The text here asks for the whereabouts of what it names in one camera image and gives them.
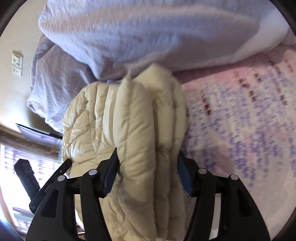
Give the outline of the lavender pillow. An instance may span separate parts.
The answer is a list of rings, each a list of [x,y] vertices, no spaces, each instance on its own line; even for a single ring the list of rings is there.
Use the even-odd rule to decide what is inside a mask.
[[[48,1],[39,28],[100,80],[152,63],[173,71],[235,63],[295,44],[271,1]]]
[[[63,133],[63,119],[69,103],[97,79],[91,69],[41,35],[31,68],[28,108],[53,130]]]

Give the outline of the cream quilted puffer jacket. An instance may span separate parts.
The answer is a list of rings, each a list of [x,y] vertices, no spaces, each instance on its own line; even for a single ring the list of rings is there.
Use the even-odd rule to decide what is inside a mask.
[[[152,64],[120,83],[93,82],[70,102],[62,157],[70,177],[117,151],[120,169],[100,200],[113,240],[181,240],[186,205],[177,159],[187,130],[186,102],[170,70]]]

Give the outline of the wall mounted television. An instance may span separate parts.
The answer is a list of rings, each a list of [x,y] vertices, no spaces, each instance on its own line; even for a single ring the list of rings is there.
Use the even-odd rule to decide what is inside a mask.
[[[38,130],[16,124],[21,134],[27,141],[35,142],[46,147],[59,148],[62,145],[62,137],[54,133],[44,133]]]

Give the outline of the pink floral bed sheet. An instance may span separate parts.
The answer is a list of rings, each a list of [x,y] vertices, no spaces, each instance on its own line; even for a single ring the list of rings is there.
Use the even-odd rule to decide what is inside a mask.
[[[295,46],[177,78],[189,108],[185,155],[238,175],[276,237],[295,208]]]

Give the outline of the left lavender pillow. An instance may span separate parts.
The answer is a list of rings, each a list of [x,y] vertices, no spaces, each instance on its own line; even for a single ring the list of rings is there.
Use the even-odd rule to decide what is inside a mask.
[[[63,133],[63,119],[69,103],[97,79],[91,69],[41,35],[31,68],[28,108],[53,130]]]

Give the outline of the right lavender pillow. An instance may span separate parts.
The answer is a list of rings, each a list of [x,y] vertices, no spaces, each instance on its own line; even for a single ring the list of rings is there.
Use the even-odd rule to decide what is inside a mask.
[[[39,28],[100,80],[152,63],[173,71],[235,63],[295,44],[271,1],[48,1]]]

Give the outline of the white wall power outlet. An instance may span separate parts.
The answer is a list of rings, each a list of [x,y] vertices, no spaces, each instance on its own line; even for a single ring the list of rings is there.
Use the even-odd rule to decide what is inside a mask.
[[[12,73],[16,76],[23,75],[23,55],[17,51],[12,52],[11,56]]]

